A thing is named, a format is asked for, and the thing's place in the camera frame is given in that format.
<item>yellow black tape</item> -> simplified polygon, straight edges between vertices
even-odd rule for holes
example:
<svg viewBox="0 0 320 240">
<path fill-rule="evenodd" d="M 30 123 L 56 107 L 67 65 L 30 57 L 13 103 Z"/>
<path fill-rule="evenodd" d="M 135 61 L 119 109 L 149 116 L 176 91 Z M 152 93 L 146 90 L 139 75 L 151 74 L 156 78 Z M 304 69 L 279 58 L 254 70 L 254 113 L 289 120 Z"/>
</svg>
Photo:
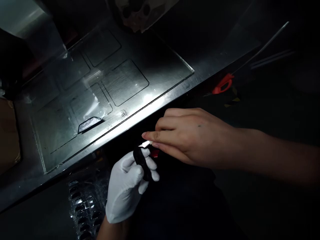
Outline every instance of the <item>yellow black tape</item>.
<svg viewBox="0 0 320 240">
<path fill-rule="evenodd" d="M 232 87 L 232 91 L 234 93 L 235 98 L 232 101 L 227 102 L 224 106 L 230 107 L 232 105 L 235 105 L 237 102 L 240 102 L 240 96 L 238 95 L 238 91 Z"/>
</svg>

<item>hand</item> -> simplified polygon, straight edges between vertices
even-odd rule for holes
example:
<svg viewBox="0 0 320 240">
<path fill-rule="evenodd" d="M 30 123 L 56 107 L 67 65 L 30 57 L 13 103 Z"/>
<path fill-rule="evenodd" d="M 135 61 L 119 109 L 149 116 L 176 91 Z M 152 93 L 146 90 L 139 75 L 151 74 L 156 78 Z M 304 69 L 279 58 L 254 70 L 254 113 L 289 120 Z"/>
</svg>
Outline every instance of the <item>hand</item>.
<svg viewBox="0 0 320 240">
<path fill-rule="evenodd" d="M 242 149 L 243 132 L 200 108 L 171 108 L 142 137 L 184 163 L 227 168 Z"/>
<path fill-rule="evenodd" d="M 156 163 L 148 156 L 148 149 L 141 149 L 151 171 L 154 181 L 159 181 L 159 174 L 155 171 Z M 113 166 L 109 181 L 106 216 L 109 223 L 119 223 L 134 213 L 141 195 L 145 192 L 149 182 L 144 181 L 144 172 L 134 161 L 133 152 L 129 152 Z"/>
</svg>

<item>fingernail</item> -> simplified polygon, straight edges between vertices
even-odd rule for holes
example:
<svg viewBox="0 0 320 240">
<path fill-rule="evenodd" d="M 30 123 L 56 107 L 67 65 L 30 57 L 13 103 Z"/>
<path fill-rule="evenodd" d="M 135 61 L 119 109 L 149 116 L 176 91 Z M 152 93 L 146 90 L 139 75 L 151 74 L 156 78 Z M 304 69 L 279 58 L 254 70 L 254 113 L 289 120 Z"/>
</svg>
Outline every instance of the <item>fingernail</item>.
<svg viewBox="0 0 320 240">
<path fill-rule="evenodd" d="M 159 145 L 155 142 L 152 143 L 152 146 L 154 146 L 155 148 L 159 148 Z"/>
</svg>

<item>red object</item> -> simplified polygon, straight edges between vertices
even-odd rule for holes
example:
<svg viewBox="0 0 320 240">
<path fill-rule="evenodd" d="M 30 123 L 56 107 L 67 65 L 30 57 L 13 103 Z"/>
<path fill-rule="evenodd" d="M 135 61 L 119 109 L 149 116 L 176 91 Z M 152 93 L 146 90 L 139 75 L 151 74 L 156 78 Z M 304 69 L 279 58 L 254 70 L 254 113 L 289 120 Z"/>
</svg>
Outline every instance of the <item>red object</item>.
<svg viewBox="0 0 320 240">
<path fill-rule="evenodd" d="M 231 87 L 233 78 L 234 76 L 231 73 L 225 75 L 224 78 L 218 83 L 218 85 L 212 90 L 212 94 L 219 94 L 227 91 Z M 222 90 L 222 87 L 226 84 L 228 84 L 228 86 Z"/>
<path fill-rule="evenodd" d="M 157 158 L 158 154 L 159 154 L 159 151 L 160 151 L 159 149 L 152 150 L 151 153 L 150 153 L 150 156 L 154 157 L 154 158 Z"/>
</svg>

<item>white glove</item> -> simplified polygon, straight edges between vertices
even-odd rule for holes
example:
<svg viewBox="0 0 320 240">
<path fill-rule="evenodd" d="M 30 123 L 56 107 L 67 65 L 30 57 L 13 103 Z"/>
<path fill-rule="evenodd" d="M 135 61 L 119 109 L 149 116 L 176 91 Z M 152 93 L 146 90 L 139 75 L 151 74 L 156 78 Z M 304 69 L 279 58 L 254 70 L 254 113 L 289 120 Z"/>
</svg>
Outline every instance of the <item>white glove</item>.
<svg viewBox="0 0 320 240">
<path fill-rule="evenodd" d="M 154 181 L 159 181 L 156 163 L 148 156 L 149 149 L 141 149 Z M 144 181 L 144 172 L 134 161 L 133 152 L 127 153 L 113 166 L 109 181 L 106 216 L 109 223 L 118 223 L 131 217 L 146 191 L 149 182 Z"/>
</svg>

